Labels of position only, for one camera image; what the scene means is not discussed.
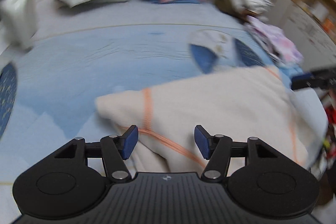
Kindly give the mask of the cream sweater orange stitching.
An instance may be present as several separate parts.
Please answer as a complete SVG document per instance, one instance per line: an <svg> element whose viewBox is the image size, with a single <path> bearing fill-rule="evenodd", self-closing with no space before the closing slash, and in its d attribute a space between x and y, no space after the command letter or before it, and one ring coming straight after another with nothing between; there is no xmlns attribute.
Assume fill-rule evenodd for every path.
<svg viewBox="0 0 336 224"><path fill-rule="evenodd" d="M234 141L255 136L301 166L311 166L327 132L313 89L291 91L276 67L241 67L96 99L101 118L119 131L136 125L139 172L197 172L206 166L194 128Z"/></svg>

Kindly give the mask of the purple pink tie-dye shirt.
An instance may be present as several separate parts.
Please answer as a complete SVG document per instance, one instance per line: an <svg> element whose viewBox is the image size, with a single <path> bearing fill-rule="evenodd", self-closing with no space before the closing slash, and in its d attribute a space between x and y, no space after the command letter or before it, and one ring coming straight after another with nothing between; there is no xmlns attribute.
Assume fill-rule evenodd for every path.
<svg viewBox="0 0 336 224"><path fill-rule="evenodd" d="M303 55L281 28L265 24L252 16L247 16L244 27L277 64L291 67L303 62Z"/></svg>

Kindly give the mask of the white plastic mug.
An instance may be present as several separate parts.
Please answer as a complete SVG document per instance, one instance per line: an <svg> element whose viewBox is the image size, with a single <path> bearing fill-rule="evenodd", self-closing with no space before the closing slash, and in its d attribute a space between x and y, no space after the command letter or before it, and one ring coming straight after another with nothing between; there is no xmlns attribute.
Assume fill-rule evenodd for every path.
<svg viewBox="0 0 336 224"><path fill-rule="evenodd" d="M1 0L1 20L13 42L28 51L38 30L34 0Z"/></svg>

